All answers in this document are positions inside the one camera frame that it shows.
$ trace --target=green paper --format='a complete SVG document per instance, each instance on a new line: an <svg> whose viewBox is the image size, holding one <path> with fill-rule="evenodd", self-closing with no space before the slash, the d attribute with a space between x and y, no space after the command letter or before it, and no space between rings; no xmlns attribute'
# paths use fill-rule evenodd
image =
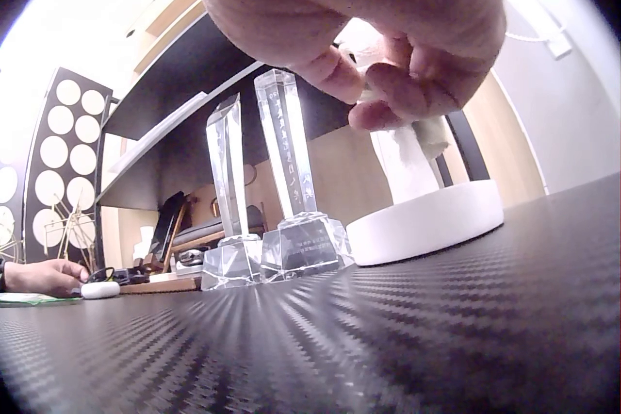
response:
<svg viewBox="0 0 621 414"><path fill-rule="evenodd" d="M0 307L16 307L20 305L37 305L52 302L76 301L81 298L55 298L38 293L0 293Z"/></svg>

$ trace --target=trophy base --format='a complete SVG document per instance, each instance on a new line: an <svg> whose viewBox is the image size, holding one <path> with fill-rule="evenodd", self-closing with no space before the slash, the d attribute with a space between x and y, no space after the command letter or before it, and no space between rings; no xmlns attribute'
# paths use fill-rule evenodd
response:
<svg viewBox="0 0 621 414"><path fill-rule="evenodd" d="M457 184L368 214L347 226L357 265L380 265L463 243L500 226L495 181Z"/></svg>
<svg viewBox="0 0 621 414"><path fill-rule="evenodd" d="M261 238L257 234L225 237L207 250L202 263L200 290L254 285L260 280Z"/></svg>
<svg viewBox="0 0 621 414"><path fill-rule="evenodd" d="M263 235L261 281L270 283L353 263L343 224L321 212L301 212Z"/></svg>

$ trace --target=white trophy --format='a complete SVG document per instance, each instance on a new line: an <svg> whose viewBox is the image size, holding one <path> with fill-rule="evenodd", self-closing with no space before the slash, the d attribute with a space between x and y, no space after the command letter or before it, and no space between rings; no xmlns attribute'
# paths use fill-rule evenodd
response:
<svg viewBox="0 0 621 414"><path fill-rule="evenodd" d="M216 107L206 133L225 237L204 254L200 289L255 284L260 278L261 238L248 232L239 94Z"/></svg>
<svg viewBox="0 0 621 414"><path fill-rule="evenodd" d="M284 220L263 235L265 282L351 265L340 221L317 211L295 76L272 69L255 78L261 123Z"/></svg>
<svg viewBox="0 0 621 414"><path fill-rule="evenodd" d="M341 41L339 50L345 56L355 57L361 73L384 61L382 35L361 19L351 20L337 41ZM366 88L360 100L369 99L375 97ZM394 205L347 226L357 265L379 265L435 252L503 223L503 203L495 181L440 189L411 125L372 132L371 141Z"/></svg>

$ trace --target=white round base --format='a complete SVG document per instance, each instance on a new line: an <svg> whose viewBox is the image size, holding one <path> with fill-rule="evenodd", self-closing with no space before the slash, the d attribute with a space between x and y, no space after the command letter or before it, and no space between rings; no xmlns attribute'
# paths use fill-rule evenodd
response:
<svg viewBox="0 0 621 414"><path fill-rule="evenodd" d="M391 205L347 226L357 265L401 261L447 248L504 221L495 181L457 184Z"/></svg>

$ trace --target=white cable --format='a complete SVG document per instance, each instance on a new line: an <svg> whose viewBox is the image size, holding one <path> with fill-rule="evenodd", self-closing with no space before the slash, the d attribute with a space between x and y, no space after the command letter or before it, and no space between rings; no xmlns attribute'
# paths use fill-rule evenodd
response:
<svg viewBox="0 0 621 414"><path fill-rule="evenodd" d="M562 34L563 32L565 32L565 24L562 24L558 28L558 30L554 32L554 34L549 35L549 37L525 37L524 35L512 34L510 32L505 32L505 35L510 39L515 39L522 42L548 42L557 37L557 35Z"/></svg>

